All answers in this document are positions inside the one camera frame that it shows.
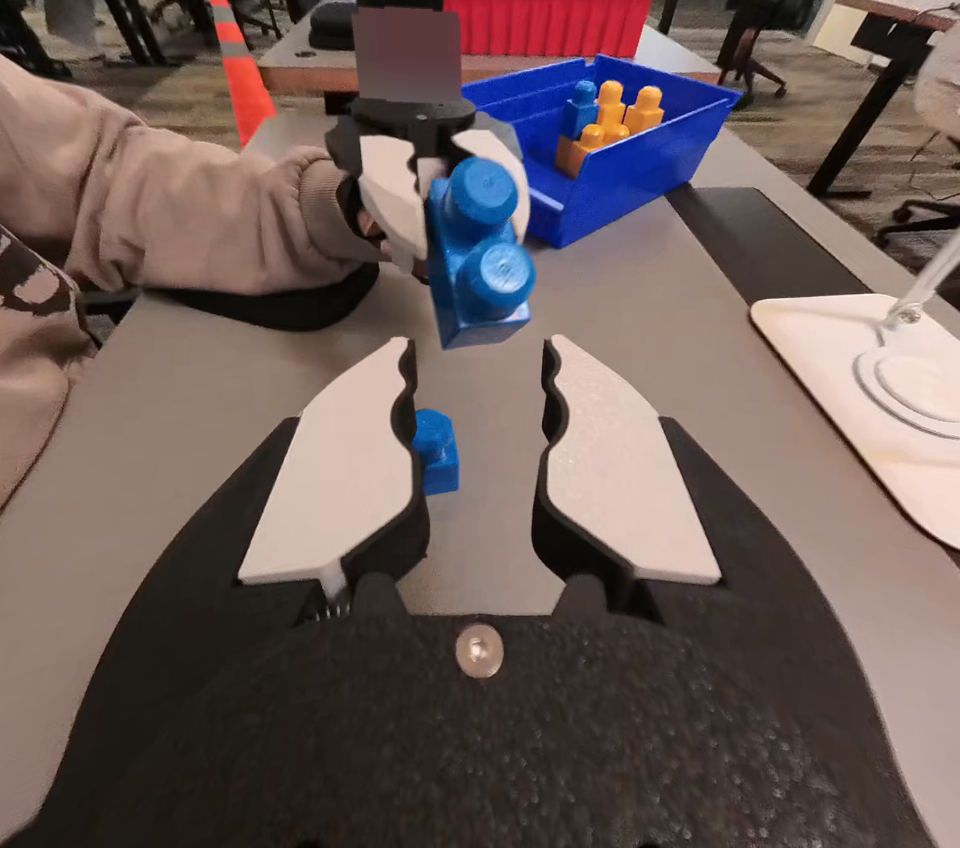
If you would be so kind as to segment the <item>orange traffic cone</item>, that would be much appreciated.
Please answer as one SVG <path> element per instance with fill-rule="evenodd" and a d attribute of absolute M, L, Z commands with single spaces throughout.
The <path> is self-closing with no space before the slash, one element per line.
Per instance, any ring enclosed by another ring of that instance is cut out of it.
<path fill-rule="evenodd" d="M 228 0 L 209 0 L 219 40 L 234 120 L 241 146 L 246 147 L 258 131 L 278 116 L 258 64 Z"/>

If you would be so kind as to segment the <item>blue two-stud mega block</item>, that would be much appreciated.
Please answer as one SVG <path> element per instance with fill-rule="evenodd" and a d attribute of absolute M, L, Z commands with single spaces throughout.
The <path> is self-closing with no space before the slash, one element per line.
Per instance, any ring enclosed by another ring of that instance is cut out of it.
<path fill-rule="evenodd" d="M 529 323 L 536 269 L 514 229 L 519 205 L 514 178 L 488 158 L 431 182 L 426 277 L 443 350 L 500 343 Z"/>

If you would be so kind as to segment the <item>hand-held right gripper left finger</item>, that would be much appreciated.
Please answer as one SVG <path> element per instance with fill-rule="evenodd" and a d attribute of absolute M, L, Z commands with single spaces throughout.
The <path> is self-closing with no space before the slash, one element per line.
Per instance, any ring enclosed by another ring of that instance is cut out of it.
<path fill-rule="evenodd" d="M 395 336 L 307 404 L 239 566 L 241 583 L 354 586 L 370 574 L 400 580 L 425 559 L 417 387 L 415 342 Z"/>

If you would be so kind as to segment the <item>blue single-stud mega block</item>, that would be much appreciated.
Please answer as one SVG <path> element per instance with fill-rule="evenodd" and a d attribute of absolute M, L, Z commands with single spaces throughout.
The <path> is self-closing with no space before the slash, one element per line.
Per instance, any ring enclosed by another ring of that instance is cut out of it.
<path fill-rule="evenodd" d="M 592 80 L 581 79 L 563 104 L 558 134 L 577 142 L 584 129 L 597 122 L 597 117 L 597 87 Z"/>
<path fill-rule="evenodd" d="M 453 423 L 446 414 L 429 408 L 415 411 L 413 446 L 420 459 L 426 496 L 450 494 L 460 487 L 459 451 Z"/>

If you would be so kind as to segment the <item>person's beige hoodie torso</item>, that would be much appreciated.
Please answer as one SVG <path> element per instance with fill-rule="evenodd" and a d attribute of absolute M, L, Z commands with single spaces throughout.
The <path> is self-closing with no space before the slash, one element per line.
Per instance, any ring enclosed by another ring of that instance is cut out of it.
<path fill-rule="evenodd" d="M 76 283 L 1 233 L 1 506 L 30 474 L 96 348 Z"/>

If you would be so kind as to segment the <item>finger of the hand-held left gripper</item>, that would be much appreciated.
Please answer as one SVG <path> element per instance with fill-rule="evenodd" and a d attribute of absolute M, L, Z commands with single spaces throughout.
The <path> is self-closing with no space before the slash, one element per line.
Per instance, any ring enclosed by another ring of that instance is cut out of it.
<path fill-rule="evenodd" d="M 411 168 L 414 145 L 388 134 L 360 136 L 362 171 L 358 184 L 364 208 L 393 247 L 426 260 L 425 202 Z"/>
<path fill-rule="evenodd" d="M 522 158 L 488 128 L 470 128 L 454 133 L 451 145 L 468 156 L 492 161 L 510 174 L 517 194 L 510 223 L 516 241 L 524 242 L 531 214 L 531 192 Z"/>

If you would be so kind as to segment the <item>black zip pouch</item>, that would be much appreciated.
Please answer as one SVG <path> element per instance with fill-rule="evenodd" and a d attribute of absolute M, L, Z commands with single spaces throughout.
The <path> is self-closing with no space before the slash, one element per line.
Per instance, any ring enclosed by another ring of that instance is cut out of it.
<path fill-rule="evenodd" d="M 323 51 L 354 51 L 354 2 L 320 2 L 309 17 L 308 44 Z"/>

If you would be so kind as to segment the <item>blue plastic parts bin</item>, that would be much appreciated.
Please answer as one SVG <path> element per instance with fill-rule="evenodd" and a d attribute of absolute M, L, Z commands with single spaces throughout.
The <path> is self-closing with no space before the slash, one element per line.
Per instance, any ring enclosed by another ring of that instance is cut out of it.
<path fill-rule="evenodd" d="M 661 124 L 589 155 L 571 179 L 556 167 L 564 105 L 579 81 L 596 88 L 614 80 L 625 103 L 640 89 L 662 91 Z M 467 83 L 463 96 L 477 110 L 512 125 L 530 188 L 527 235 L 562 249 L 690 182 L 740 92 L 597 55 Z"/>

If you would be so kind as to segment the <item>person's left forearm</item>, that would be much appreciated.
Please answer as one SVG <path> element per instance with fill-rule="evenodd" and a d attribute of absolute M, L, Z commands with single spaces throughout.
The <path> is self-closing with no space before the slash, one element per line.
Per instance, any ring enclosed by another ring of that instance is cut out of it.
<path fill-rule="evenodd" d="M 264 295 L 340 283 L 384 256 L 322 147 L 236 153 L 78 86 L 1 65 L 1 221 L 76 280 Z"/>

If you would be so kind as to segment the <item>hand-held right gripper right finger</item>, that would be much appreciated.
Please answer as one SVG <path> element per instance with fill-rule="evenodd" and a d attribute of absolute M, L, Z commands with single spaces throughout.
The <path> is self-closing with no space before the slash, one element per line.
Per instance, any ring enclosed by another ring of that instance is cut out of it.
<path fill-rule="evenodd" d="M 722 578 L 663 418 L 570 338 L 543 344 L 532 542 L 557 577 L 715 585 Z"/>

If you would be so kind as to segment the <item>red plastic bin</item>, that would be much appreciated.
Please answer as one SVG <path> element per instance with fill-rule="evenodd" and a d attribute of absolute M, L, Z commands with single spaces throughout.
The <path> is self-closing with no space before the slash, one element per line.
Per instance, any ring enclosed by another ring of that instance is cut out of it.
<path fill-rule="evenodd" d="M 464 55 L 632 59 L 653 0 L 444 0 Z"/>

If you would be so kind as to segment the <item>person's left hand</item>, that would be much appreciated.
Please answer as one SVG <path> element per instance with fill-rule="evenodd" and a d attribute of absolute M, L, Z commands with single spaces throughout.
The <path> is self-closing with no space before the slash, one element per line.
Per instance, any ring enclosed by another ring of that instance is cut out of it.
<path fill-rule="evenodd" d="M 400 273 L 416 279 L 424 286 L 429 285 L 424 259 L 417 258 L 405 249 L 394 247 L 382 233 L 373 239 L 373 244 L 377 248 L 382 262 L 390 263 Z"/>

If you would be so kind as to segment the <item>white document stand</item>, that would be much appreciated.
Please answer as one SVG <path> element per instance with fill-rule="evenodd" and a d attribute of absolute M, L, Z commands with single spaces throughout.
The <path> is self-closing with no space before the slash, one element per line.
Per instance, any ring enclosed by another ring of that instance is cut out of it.
<path fill-rule="evenodd" d="M 750 320 L 903 514 L 959 551 L 959 341 L 926 313 L 959 233 L 906 291 L 768 299 Z"/>

